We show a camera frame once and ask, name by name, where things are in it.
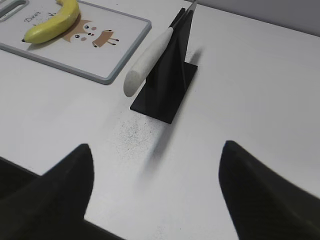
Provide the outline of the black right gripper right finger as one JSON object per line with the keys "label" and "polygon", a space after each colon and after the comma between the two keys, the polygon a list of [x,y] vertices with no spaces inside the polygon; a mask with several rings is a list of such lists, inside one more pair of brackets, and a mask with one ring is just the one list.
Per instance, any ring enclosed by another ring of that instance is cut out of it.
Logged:
{"label": "black right gripper right finger", "polygon": [[225,142],[219,185],[240,240],[318,240],[320,199],[292,184],[237,142]]}

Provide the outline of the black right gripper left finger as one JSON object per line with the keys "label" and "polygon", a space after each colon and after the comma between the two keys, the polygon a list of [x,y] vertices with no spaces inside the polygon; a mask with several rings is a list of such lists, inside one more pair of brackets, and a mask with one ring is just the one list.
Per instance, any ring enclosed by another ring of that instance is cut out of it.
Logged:
{"label": "black right gripper left finger", "polygon": [[94,185],[90,147],[80,144],[41,176],[0,160],[2,240],[82,240]]}

